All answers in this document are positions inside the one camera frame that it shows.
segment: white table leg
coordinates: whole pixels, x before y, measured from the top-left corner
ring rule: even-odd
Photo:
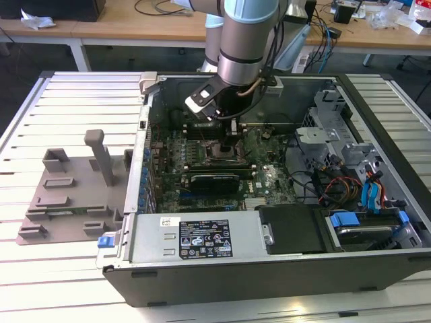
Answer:
[[[374,58],[374,54],[367,54],[364,62],[362,62],[363,66],[368,67],[371,64],[372,59]]]
[[[70,49],[72,50],[73,58],[75,59],[76,66],[79,72],[91,72],[92,68],[88,62],[86,48],[79,38],[72,38],[69,43]]]
[[[9,52],[9,49],[6,46],[5,42],[0,42],[0,56],[9,56],[11,53]]]
[[[307,65],[308,58],[312,53],[313,46],[302,47],[294,66],[292,67],[292,73],[302,74],[304,73],[305,66]]]

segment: blue latch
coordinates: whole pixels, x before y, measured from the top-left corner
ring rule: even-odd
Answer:
[[[351,227],[359,225],[358,217],[354,212],[337,212],[330,217],[333,227]]]
[[[115,241],[114,237],[110,237],[110,236],[99,237],[97,240],[97,247],[98,248],[114,248],[115,247],[114,241]]]
[[[403,222],[403,224],[410,222],[409,216],[407,215],[407,213],[405,211],[398,212],[398,216],[399,216],[401,222]]]

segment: blue tab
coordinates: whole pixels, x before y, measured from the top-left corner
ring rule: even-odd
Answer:
[[[403,222],[403,224],[410,222],[409,216],[407,215],[407,213],[405,211],[398,212],[398,216],[399,216],[401,222]]]
[[[365,182],[364,187],[362,188],[361,203],[364,207],[368,206],[368,190],[370,189],[370,187],[370,183]]]
[[[339,227],[341,223],[338,220],[338,217],[334,214],[329,217],[331,219],[331,223],[333,227]]]
[[[370,193],[370,199],[368,200],[368,208],[374,212],[374,214],[378,214],[380,212],[379,209],[377,209],[377,201],[380,199],[379,194],[380,188],[377,184],[372,183],[371,184],[371,193]]]
[[[358,217],[354,212],[337,212],[331,216],[331,223],[334,227],[351,227],[359,225]]]
[[[114,248],[114,237],[110,236],[102,236],[99,237],[97,240],[97,247],[98,248]]]

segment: motherboard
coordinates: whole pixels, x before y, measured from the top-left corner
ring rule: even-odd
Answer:
[[[284,168],[287,135],[248,127],[227,151],[207,131],[152,131],[152,178],[157,213],[253,210],[295,203]]]

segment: black box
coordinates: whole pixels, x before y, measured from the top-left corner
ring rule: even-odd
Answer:
[[[349,5],[338,5],[334,14],[334,22],[337,22],[339,24],[348,24],[355,10],[356,7],[352,7]]]
[[[0,0],[2,19],[21,18],[21,8],[30,15],[52,17],[54,20],[95,22],[106,0]]]

